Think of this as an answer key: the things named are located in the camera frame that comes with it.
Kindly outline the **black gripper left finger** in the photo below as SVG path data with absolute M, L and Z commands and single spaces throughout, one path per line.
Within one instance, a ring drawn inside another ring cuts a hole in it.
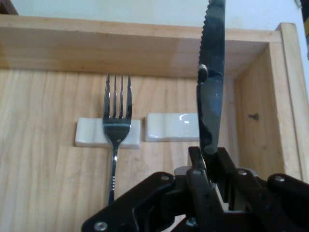
M 191 166 L 182 175 L 156 172 L 106 206 L 81 227 L 83 232 L 161 232 L 175 217 L 195 219 L 196 231 L 218 230 L 223 214 L 197 146 L 188 149 Z

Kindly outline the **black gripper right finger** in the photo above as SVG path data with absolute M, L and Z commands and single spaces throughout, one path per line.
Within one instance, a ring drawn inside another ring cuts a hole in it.
M 309 230 L 309 185 L 287 174 L 267 180 L 244 168 L 236 168 L 225 148 L 214 155 L 214 182 L 229 210 L 248 210 L 265 231 Z

